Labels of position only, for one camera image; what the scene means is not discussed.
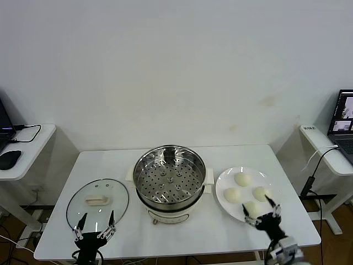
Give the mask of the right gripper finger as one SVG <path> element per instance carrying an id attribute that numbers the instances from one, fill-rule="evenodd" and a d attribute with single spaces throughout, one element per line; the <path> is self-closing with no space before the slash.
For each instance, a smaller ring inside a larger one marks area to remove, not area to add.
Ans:
<path id="1" fill-rule="evenodd" d="M 269 212 L 265 215 L 267 219 L 281 219 L 281 206 L 276 204 L 273 199 L 265 195 L 266 200 L 269 202 L 272 207 L 272 212 Z"/>
<path id="2" fill-rule="evenodd" d="M 259 219 L 257 218 L 254 219 L 253 217 L 251 217 L 244 204 L 242 204 L 242 208 L 243 208 L 243 213 L 245 215 L 245 222 L 251 226 L 257 226 L 259 224 Z"/>

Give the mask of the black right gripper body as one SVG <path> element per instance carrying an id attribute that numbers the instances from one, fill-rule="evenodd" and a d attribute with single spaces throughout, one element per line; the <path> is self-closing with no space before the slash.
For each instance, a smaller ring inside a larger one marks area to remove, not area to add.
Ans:
<path id="1" fill-rule="evenodd" d="M 265 231 L 271 242 L 277 244 L 286 236 L 285 232 L 280 228 L 281 216 L 274 213 L 267 213 L 256 219 L 255 228 Z"/>

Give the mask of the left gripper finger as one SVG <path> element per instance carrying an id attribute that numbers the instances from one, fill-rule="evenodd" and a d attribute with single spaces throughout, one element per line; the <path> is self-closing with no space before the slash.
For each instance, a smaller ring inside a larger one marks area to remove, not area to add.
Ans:
<path id="1" fill-rule="evenodd" d="M 78 224 L 74 227 L 73 229 L 73 234 L 74 234 L 74 242 L 82 241 L 84 238 L 86 238 L 86 234 L 83 233 L 85 221 L 87 218 L 87 214 L 85 213 L 82 218 L 79 220 Z"/>
<path id="2" fill-rule="evenodd" d="M 114 211 L 112 210 L 110 214 L 108 226 L 105 230 L 103 230 L 99 234 L 99 238 L 109 240 L 113 237 L 115 232 L 116 232 L 116 227 L 115 227 Z"/>

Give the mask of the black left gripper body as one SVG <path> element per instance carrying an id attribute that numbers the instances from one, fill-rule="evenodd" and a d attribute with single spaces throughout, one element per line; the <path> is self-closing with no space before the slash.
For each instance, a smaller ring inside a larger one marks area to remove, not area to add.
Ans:
<path id="1" fill-rule="evenodd" d="M 97 264 L 97 255 L 104 264 L 103 254 L 99 249 L 107 244 L 107 239 L 98 232 L 84 233 L 74 240 L 78 250 L 74 251 L 74 264 Z"/>

